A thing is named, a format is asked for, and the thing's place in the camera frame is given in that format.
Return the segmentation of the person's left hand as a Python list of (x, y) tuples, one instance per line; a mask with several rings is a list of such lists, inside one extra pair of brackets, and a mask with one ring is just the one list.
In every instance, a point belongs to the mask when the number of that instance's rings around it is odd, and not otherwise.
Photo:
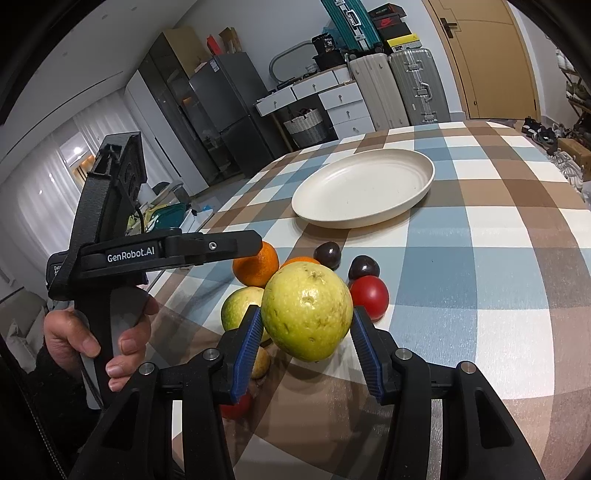
[[(120, 354), (110, 358), (105, 371), (112, 392), (119, 392), (145, 359), (151, 336), (151, 319), (159, 311), (157, 301), (147, 297), (138, 323), (125, 330), (118, 339)], [(48, 353), (56, 364), (70, 374), (80, 371), (79, 355), (95, 358), (100, 344), (72, 307), (54, 310), (44, 319), (44, 340)]]

